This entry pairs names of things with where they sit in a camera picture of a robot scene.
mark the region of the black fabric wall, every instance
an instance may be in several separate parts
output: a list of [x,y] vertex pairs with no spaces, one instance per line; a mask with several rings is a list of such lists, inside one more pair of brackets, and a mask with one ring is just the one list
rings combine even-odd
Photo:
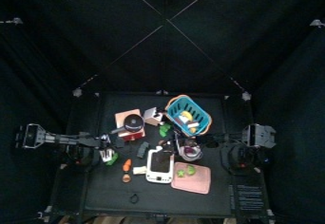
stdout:
[[235,78],[253,93],[257,122],[279,131],[275,210],[322,222],[325,35],[310,24],[324,7],[325,0],[0,0],[0,21],[25,22],[0,24],[0,218],[43,210],[54,180],[53,152],[11,151],[13,131],[38,122],[63,132],[71,91],[89,78],[85,92],[237,94]]
[[0,47],[0,222],[29,223],[49,203],[57,162],[47,147],[15,150],[15,132],[34,122],[63,133],[73,95],[21,27],[2,26]]
[[325,29],[316,28],[255,95],[257,122],[273,125],[268,189],[288,223],[324,223]]

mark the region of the black pot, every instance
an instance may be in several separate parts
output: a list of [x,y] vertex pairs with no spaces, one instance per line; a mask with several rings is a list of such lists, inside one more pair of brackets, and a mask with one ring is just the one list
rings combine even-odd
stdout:
[[138,114],[132,114],[126,117],[125,122],[124,122],[124,126],[114,129],[112,131],[112,134],[124,132],[124,131],[129,131],[130,133],[136,133],[138,132],[145,125],[145,120],[142,118],[141,115]]

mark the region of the plastic basket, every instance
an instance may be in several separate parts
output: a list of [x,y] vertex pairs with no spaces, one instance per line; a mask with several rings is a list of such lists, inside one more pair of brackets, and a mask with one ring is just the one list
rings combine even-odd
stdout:
[[[165,109],[166,116],[173,122],[176,122],[188,136],[197,136],[208,133],[213,123],[212,116],[188,95],[180,95],[178,97],[173,98],[169,101]],[[191,132],[188,125],[178,120],[184,111],[188,111],[192,114],[193,119],[200,122],[197,131],[195,133]]]

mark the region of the carrot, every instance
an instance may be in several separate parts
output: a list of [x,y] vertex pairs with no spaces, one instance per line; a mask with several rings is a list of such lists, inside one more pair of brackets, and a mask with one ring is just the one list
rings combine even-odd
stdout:
[[125,162],[125,165],[124,165],[124,171],[129,172],[130,169],[132,169],[132,160],[128,159],[128,161]]

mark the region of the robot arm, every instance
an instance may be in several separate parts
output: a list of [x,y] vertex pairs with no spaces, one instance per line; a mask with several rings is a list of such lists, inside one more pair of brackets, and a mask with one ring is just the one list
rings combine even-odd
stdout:
[[47,132],[39,124],[30,123],[26,127],[21,126],[17,133],[17,148],[38,149],[45,143],[66,145],[84,145],[90,148],[106,148],[104,143],[109,143],[109,136],[94,138],[90,133],[81,132],[77,136],[53,134]]

